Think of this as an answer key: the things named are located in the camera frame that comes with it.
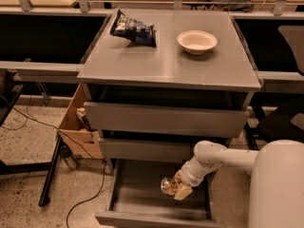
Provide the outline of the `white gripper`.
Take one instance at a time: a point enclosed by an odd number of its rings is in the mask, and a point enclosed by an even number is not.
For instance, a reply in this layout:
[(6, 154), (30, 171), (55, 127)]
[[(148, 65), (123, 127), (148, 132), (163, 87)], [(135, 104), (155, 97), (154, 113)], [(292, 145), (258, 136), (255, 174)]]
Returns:
[(192, 187), (197, 187), (203, 181), (201, 165), (197, 161), (187, 161), (174, 175), (174, 180), (182, 180), (174, 196), (175, 200), (184, 200), (192, 193)]

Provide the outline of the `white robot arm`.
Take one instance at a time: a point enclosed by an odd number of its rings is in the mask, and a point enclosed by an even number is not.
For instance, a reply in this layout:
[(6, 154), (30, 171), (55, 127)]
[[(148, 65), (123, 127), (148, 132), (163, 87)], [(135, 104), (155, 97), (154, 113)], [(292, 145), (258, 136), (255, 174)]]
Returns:
[(174, 198), (184, 200), (223, 165), (251, 176), (248, 228), (304, 228), (304, 143), (280, 140), (254, 151), (198, 142), (194, 157), (176, 174)]

